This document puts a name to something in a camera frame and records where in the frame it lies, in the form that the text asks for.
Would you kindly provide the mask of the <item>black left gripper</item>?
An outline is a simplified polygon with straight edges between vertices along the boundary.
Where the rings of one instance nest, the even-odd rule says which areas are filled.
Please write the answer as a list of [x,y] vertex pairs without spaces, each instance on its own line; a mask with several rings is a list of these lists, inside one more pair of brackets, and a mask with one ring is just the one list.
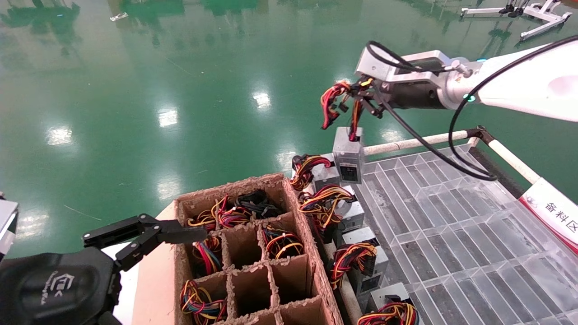
[[[120,272],[129,271],[162,243],[191,244],[208,238],[205,227],[139,214],[89,231],[85,249],[5,259],[0,272],[3,325],[118,325],[113,309]],[[97,248],[132,239],[116,262]]]

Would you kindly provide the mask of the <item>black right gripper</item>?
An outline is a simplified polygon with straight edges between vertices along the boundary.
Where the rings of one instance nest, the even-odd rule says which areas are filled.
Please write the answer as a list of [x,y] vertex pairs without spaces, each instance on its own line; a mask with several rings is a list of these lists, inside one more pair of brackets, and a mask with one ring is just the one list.
[[375,78],[359,78],[357,93],[361,93],[362,109],[378,119],[386,111],[386,98],[395,109],[446,109],[439,99],[438,87],[427,82],[382,84]]

